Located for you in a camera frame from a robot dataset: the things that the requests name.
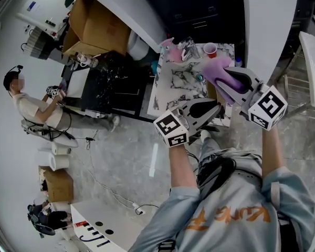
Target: pink object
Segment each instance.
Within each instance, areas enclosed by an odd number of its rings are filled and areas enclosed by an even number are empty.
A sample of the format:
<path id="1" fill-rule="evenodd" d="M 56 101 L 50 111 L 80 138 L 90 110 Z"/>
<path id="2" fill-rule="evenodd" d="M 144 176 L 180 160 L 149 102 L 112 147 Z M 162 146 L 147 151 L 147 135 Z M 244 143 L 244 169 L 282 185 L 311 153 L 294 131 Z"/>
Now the pink object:
<path id="1" fill-rule="evenodd" d="M 166 39 L 161 43 L 161 46 L 168 51 L 168 60 L 174 62 L 183 62 L 182 61 L 182 49 L 178 49 L 177 45 L 173 43 L 174 37 Z"/>
<path id="2" fill-rule="evenodd" d="M 231 61 L 229 57 L 218 57 L 210 60 L 203 69 L 203 76 L 216 87 L 227 103 L 233 105 L 235 103 L 233 98 L 217 85 L 217 82 L 220 81 L 239 93 L 244 91 L 244 85 L 224 70 Z"/>
<path id="3" fill-rule="evenodd" d="M 217 45 L 215 43 L 206 43 L 203 47 L 203 50 L 208 54 L 210 59 L 217 56 Z"/>

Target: man in beige t-shirt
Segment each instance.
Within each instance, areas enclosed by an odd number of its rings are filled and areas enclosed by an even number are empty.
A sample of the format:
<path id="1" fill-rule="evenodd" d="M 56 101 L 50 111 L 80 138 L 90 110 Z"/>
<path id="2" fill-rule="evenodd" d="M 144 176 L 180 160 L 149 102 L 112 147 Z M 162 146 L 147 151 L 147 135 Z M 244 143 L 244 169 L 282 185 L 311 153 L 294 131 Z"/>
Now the man in beige t-shirt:
<path id="1" fill-rule="evenodd" d="M 71 127 L 113 131 L 120 121 L 119 116 L 115 116 L 112 120 L 94 119 L 60 107 L 57 103 L 65 97 L 63 91 L 60 91 L 60 94 L 55 96 L 50 104 L 47 103 L 47 94 L 42 100 L 30 97 L 28 94 L 21 92 L 24 88 L 24 79 L 16 71 L 10 71 L 6 74 L 4 87 L 11 94 L 19 113 L 26 120 L 34 123 L 47 124 L 49 127 L 58 130 Z"/>

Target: purple cloth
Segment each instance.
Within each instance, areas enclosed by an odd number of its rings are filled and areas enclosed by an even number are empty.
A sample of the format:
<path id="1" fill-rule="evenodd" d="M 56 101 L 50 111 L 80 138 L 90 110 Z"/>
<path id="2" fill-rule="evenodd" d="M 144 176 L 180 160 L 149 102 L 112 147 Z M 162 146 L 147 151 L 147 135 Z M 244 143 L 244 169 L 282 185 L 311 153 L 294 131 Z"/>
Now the purple cloth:
<path id="1" fill-rule="evenodd" d="M 203 76 L 216 87 L 227 103 L 233 105 L 235 103 L 234 99 L 217 85 L 217 81 L 221 81 L 237 92 L 244 91 L 244 85 L 224 70 L 230 63 L 231 59 L 229 57 L 213 58 L 204 68 Z"/>

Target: light blue t-shirt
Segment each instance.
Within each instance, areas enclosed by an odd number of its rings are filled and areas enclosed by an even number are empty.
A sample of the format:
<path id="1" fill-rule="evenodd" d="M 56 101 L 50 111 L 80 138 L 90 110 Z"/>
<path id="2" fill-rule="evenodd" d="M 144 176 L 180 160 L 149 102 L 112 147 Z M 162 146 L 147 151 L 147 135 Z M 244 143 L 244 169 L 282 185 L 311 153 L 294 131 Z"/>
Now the light blue t-shirt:
<path id="1" fill-rule="evenodd" d="M 176 240 L 176 251 L 281 251 L 277 211 L 292 221 L 300 251 L 312 251 L 315 202 L 302 180 L 281 167 L 261 182 L 261 161 L 226 156 L 237 170 L 222 187 L 207 195 L 212 178 L 200 188 L 172 188 L 129 251 L 157 251 L 167 239 Z"/>

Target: hand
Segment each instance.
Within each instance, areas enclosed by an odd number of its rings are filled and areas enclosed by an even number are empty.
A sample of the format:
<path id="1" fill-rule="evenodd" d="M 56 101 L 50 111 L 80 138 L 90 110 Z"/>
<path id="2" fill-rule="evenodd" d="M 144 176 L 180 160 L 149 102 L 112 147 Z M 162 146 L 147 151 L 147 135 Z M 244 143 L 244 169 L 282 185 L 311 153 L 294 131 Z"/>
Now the hand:
<path id="1" fill-rule="evenodd" d="M 59 94 L 55 96 L 54 100 L 56 102 L 59 102 L 61 100 L 63 100 L 63 98 L 66 96 L 65 92 L 62 90 L 59 90 Z"/>

